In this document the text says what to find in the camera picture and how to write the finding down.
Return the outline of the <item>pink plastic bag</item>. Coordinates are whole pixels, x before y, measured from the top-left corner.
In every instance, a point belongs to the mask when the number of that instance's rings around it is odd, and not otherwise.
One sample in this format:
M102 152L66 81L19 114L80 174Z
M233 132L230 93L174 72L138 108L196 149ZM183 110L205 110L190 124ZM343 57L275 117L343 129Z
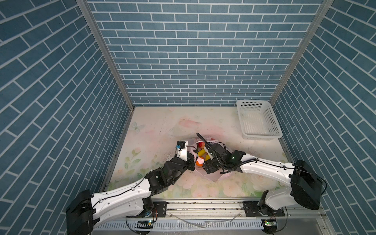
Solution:
M228 172L220 167L217 158L212 154L209 146L216 150L216 154L219 158L230 156L232 150L226 147L224 143L214 138L206 137L205 140L208 144L203 142L199 137L190 139L194 146L194 148L190 150L190 153L194 155L196 161L194 173L211 182L223 181L232 176L232 172Z

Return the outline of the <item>white plastic mesh basket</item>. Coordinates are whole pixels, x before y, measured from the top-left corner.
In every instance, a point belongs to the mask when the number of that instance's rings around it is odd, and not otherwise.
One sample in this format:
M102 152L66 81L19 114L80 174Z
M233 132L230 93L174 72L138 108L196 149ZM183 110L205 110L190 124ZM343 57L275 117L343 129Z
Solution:
M245 140L270 141L283 136L271 104L263 100L236 102L242 137Z

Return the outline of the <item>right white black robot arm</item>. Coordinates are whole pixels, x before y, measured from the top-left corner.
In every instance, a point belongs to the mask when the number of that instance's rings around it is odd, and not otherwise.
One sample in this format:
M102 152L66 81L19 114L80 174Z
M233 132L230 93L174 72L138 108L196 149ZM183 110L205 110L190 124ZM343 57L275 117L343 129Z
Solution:
M318 210L322 195L323 180L308 163L282 163L257 158L243 151L230 152L219 143L205 144L210 160L203 163L207 174L220 171L249 173L263 176L283 184L278 190L265 190L257 204L258 211L271 216L281 208L300 205L309 210Z

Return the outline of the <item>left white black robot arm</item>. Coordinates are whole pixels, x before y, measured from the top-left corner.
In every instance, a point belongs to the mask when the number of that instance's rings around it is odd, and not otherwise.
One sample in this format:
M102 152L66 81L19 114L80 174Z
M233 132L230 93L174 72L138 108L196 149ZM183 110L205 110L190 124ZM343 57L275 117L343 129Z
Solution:
M101 193L80 192L66 209L68 235L88 235L103 223L128 217L146 216L154 209L152 196L165 192L186 170L195 169L195 157L176 155L162 167L127 186Z

